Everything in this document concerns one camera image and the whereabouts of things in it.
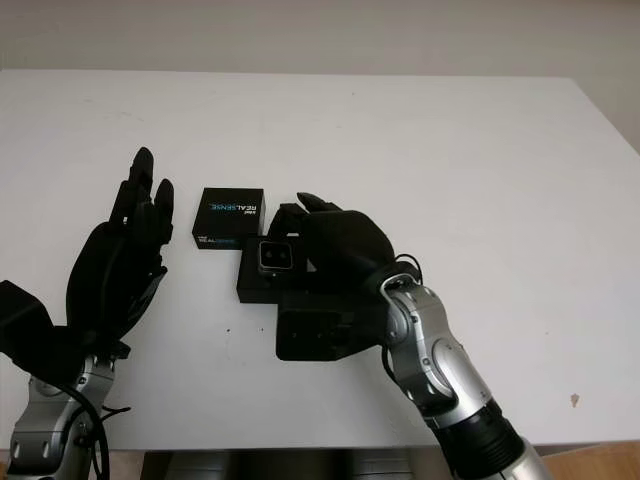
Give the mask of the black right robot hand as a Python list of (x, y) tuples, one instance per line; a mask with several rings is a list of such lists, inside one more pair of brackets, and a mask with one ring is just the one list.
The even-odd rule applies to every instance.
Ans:
[(268, 237), (284, 240), (295, 234), (314, 267), (298, 287), (314, 294), (375, 295), (390, 277), (404, 274), (417, 283), (421, 269), (401, 261), (381, 228), (367, 215), (344, 210), (307, 192), (296, 203), (282, 203), (271, 221)]

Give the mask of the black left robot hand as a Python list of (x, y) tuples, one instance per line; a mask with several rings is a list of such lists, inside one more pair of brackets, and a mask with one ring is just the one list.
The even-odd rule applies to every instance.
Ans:
[(152, 190), (154, 157), (142, 147), (109, 218), (90, 233), (66, 290), (67, 325), (82, 344), (113, 347), (141, 319), (167, 273), (161, 248), (172, 236), (174, 188)]

